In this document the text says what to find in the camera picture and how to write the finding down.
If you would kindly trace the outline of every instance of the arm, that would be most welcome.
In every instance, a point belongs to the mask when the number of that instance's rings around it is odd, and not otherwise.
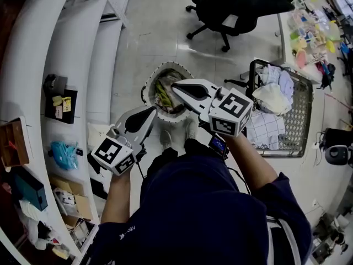
[[[237,137],[223,135],[251,191],[259,189],[277,178],[275,170],[258,154],[241,133]]]
[[[113,174],[110,181],[101,223],[126,223],[130,217],[130,170],[121,176]]]

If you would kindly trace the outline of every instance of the pink object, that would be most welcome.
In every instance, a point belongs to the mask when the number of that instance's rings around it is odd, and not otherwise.
[[[298,50],[296,55],[296,64],[298,65],[299,68],[305,67],[306,57],[307,55],[304,50]]]

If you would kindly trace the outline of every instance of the table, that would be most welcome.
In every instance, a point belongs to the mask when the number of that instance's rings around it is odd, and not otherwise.
[[[316,68],[316,65],[314,63],[309,64],[302,69],[300,69],[295,63],[295,57],[292,54],[291,38],[290,38],[290,33],[292,32],[292,30],[289,28],[287,24],[287,20],[290,17],[290,12],[277,14],[277,16],[278,16],[278,22],[280,25],[282,58],[272,63],[282,67],[289,67],[297,71],[304,78],[310,80],[312,83],[321,84],[322,73],[319,72],[319,70]]]

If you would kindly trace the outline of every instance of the navy blue shirt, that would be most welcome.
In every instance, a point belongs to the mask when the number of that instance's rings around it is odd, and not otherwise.
[[[304,263],[311,229],[283,173],[250,196],[220,159],[181,156],[145,179],[140,208],[127,223],[99,226],[90,265],[266,264],[266,215],[287,221]]]

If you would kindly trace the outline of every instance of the chair wheel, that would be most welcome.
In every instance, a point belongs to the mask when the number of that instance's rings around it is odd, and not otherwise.
[[[223,46],[222,47],[222,51],[223,52],[228,52],[229,49],[230,49],[230,47],[228,47],[228,46]]]

